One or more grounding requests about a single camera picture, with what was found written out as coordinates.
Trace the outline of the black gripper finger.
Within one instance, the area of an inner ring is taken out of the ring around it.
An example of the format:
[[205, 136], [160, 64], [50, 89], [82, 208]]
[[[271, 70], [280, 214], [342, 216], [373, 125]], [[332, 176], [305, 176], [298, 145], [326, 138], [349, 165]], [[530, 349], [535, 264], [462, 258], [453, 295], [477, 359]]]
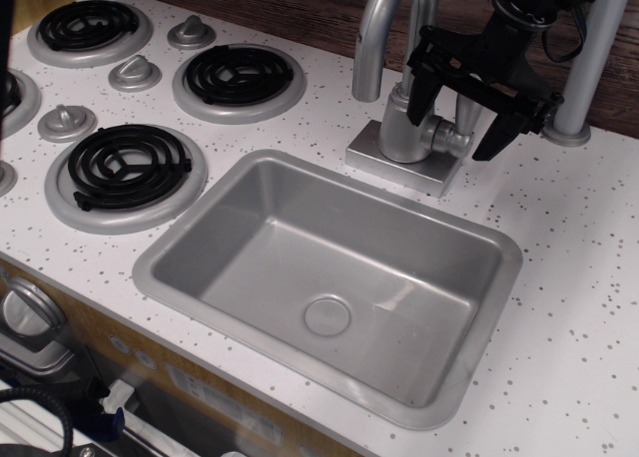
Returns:
[[431, 111], [442, 85], [440, 78], [429, 70], [420, 70], [415, 75], [407, 108], [414, 126], [419, 126]]
[[518, 112], [499, 113], [472, 155], [475, 161], [490, 161], [503, 151], [525, 127]]

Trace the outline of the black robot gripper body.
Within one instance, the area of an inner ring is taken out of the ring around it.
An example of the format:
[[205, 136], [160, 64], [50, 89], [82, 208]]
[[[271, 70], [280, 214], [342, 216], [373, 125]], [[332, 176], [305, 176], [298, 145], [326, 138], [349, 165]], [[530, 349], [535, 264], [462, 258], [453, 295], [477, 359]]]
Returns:
[[536, 36], [547, 31], [555, 19], [555, 15], [536, 17], [508, 1], [497, 1], [478, 34], [422, 27], [408, 67], [413, 80], [420, 70], [429, 70], [440, 78], [442, 87], [497, 115], [524, 115], [525, 127], [520, 134], [538, 133], [563, 98], [536, 74], [526, 53]]

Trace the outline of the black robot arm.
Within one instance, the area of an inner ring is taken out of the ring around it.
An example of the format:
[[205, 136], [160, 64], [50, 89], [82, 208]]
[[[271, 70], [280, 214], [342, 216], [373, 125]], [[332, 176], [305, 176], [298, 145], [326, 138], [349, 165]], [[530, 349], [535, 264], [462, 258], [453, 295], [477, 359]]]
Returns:
[[569, 11], [579, 40], [587, 37], [582, 4], [594, 0], [492, 0], [494, 11], [478, 34], [423, 26], [407, 65], [414, 77], [407, 116], [417, 126], [441, 88], [490, 109], [496, 117], [473, 154], [489, 161], [519, 135], [539, 133], [563, 102], [529, 65], [526, 52], [545, 36], [561, 11]]

